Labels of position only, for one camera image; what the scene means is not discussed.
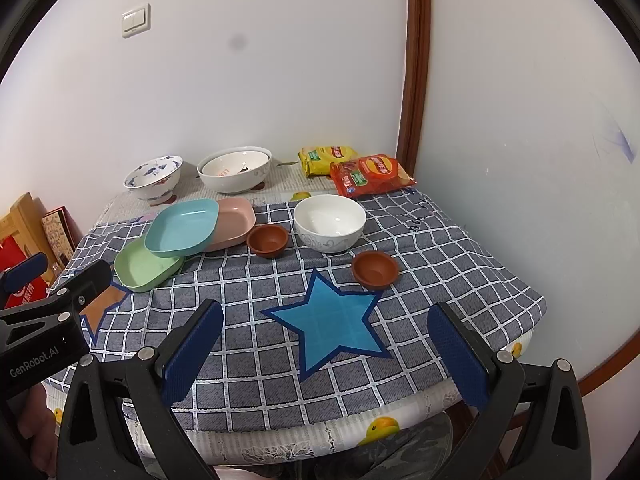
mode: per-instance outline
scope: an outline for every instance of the yellow snack bag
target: yellow snack bag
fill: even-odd
[[[349,146],[321,146],[302,148],[298,153],[302,171],[306,177],[328,175],[331,163],[339,164],[358,158],[358,153]]]

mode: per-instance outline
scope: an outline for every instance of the white wall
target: white wall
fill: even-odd
[[[433,0],[431,42],[419,187],[546,296],[524,360],[583,376],[640,326],[640,157],[616,126],[637,153],[640,63],[593,0]],[[585,401],[594,478],[640,430],[639,381]]]
[[[405,38],[406,0],[60,0],[0,84],[0,210],[30,190],[84,231],[154,156],[395,153]]]

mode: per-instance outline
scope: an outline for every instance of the snack bag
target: snack bag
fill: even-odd
[[[387,155],[363,156],[358,160],[332,164],[331,178],[338,194],[347,198],[386,193],[416,184],[398,161]]]
[[[328,175],[332,162],[346,162],[358,158],[358,153],[349,146],[325,146],[324,148],[302,148],[298,153],[302,171],[306,177]]]

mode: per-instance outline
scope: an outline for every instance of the white ceramic bowl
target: white ceramic bowl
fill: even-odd
[[[153,158],[131,171],[124,187],[149,205],[158,205],[171,198],[181,168],[182,158],[177,155]]]
[[[349,249],[362,236],[366,219],[359,203],[339,195],[310,196],[293,210],[300,239],[321,253]]]
[[[271,152],[257,146],[229,148],[198,164],[202,183],[218,193],[240,193],[260,184],[271,169]]]

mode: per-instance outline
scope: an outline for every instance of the red snack bag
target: red snack bag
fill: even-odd
[[[20,246],[9,236],[0,243],[0,272],[7,270],[9,267],[15,267],[20,262],[26,260]],[[47,284],[41,277],[37,277],[29,285],[24,286],[22,290],[9,296],[5,308],[10,306],[18,306],[31,301],[42,300],[47,295]]]
[[[386,193],[416,184],[398,161],[388,155],[370,155],[340,164],[332,163],[331,178],[338,194],[348,198]]]

